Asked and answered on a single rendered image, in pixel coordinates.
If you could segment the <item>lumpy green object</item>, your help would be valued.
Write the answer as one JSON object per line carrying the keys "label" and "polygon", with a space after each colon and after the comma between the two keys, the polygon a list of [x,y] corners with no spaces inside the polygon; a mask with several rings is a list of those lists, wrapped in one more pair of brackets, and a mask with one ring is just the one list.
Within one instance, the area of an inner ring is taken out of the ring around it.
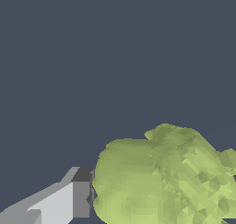
{"label": "lumpy green object", "polygon": [[236,151],[161,124],[99,155],[94,210],[106,224],[228,224],[236,219]]}

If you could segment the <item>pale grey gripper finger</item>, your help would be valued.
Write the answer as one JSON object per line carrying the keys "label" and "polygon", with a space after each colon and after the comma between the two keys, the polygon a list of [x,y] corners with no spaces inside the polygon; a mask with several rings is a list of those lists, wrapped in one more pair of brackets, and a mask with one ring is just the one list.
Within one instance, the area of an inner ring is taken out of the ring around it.
{"label": "pale grey gripper finger", "polygon": [[88,218],[94,177],[94,168],[72,167],[61,182],[6,208],[0,224],[69,224],[73,218]]}

